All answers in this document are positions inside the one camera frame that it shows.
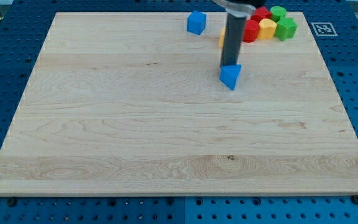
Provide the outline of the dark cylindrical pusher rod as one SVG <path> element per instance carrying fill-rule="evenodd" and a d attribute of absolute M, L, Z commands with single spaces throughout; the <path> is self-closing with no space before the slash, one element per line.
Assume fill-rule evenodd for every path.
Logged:
<path fill-rule="evenodd" d="M 236 17 L 230 13 L 227 14 L 220 67 L 235 65 L 237 63 L 246 20 L 246 17 Z"/>

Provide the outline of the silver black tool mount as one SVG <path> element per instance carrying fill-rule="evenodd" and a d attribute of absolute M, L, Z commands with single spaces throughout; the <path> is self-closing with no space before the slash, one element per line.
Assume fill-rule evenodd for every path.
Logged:
<path fill-rule="evenodd" d="M 263 6 L 267 0 L 212 0 L 218 6 L 235 17 L 247 17 L 253 15 L 254 11 Z"/>

